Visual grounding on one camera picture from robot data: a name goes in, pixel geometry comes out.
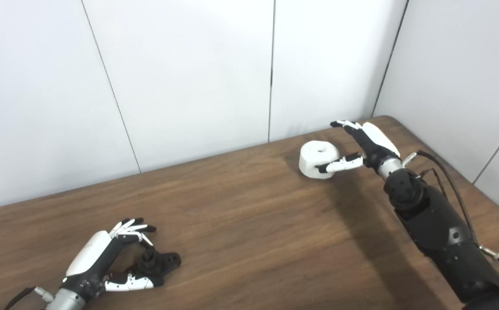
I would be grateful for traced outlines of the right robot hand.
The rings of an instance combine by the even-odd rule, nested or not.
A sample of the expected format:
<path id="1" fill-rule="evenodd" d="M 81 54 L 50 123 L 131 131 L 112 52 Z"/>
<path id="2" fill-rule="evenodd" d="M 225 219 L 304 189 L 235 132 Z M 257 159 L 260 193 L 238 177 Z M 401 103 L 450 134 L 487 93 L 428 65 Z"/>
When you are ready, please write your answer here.
<path id="1" fill-rule="evenodd" d="M 378 170 L 380 165 L 388 159 L 400 160 L 400 153 L 393 142 L 374 124 L 338 120 L 330 123 L 331 127 L 340 127 L 351 135 L 361 147 L 362 154 L 355 152 L 330 163 L 317 164 L 314 167 L 321 174 L 335 173 L 356 169 L 357 167 L 371 167 Z"/>

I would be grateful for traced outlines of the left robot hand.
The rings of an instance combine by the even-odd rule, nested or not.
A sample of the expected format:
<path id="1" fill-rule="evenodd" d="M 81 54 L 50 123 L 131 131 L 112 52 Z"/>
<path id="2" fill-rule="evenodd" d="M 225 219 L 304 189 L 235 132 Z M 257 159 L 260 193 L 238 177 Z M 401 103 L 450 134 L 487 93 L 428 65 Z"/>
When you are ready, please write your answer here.
<path id="1" fill-rule="evenodd" d="M 134 268 L 123 273 L 109 272 L 125 246 L 139 243 L 147 250 L 154 249 L 145 233 L 154 232 L 156 228 L 143 222 L 143 218 L 125 219 L 109 232 L 95 233 L 68 267 L 60 290 L 70 291 L 74 298 L 87 303 L 104 291 L 134 291 L 163 286 L 165 281 L 162 276 L 151 276 Z"/>

